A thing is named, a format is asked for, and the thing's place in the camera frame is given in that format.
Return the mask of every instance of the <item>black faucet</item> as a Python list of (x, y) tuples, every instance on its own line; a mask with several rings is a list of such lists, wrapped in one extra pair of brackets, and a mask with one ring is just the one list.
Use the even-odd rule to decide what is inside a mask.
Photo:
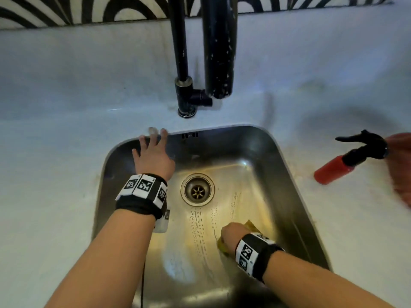
[(174, 54), (178, 114), (191, 118), (198, 106), (212, 106), (214, 98), (231, 95), (237, 44), (238, 0), (201, 0), (203, 19), (205, 90), (194, 89), (188, 75), (184, 0), (168, 0)]

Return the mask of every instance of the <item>forearm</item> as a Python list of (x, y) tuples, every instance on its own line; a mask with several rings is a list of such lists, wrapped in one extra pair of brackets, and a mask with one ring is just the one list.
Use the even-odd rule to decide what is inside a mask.
[(339, 275), (281, 251), (271, 256), (263, 280), (290, 308), (392, 308)]
[(154, 224), (153, 215), (116, 210), (45, 308), (130, 307)]

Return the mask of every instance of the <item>blurred hand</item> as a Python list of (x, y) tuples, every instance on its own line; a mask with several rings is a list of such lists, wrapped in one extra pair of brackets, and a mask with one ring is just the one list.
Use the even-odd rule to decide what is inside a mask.
[(221, 239), (232, 256), (235, 256), (235, 249), (239, 241), (248, 233), (251, 231), (239, 222), (230, 222), (221, 229)]
[(411, 133), (394, 134), (386, 138), (388, 156), (386, 162), (394, 190), (411, 207)]
[(136, 149), (132, 150), (136, 174), (155, 174), (166, 181), (172, 177), (176, 164), (166, 154), (166, 144), (168, 133), (165, 129), (161, 129), (161, 140), (157, 144), (157, 131), (150, 135), (150, 143), (146, 144), (146, 138), (141, 135), (140, 140), (140, 155)]

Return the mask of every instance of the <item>wristband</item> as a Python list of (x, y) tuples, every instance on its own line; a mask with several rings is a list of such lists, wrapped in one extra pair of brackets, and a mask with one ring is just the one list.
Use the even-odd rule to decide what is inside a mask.
[(263, 275), (273, 253), (284, 251), (259, 232), (246, 234), (235, 250), (235, 261), (249, 276), (263, 282)]
[(163, 216), (169, 217), (167, 207), (164, 207), (167, 196), (166, 181), (154, 174), (132, 175), (116, 197), (116, 209), (154, 215), (156, 220)]

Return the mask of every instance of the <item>sink drain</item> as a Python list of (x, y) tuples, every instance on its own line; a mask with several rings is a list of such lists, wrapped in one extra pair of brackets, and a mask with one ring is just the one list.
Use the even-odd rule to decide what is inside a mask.
[(181, 196), (187, 204), (202, 207), (214, 196), (213, 181), (207, 175), (192, 174), (182, 182)]

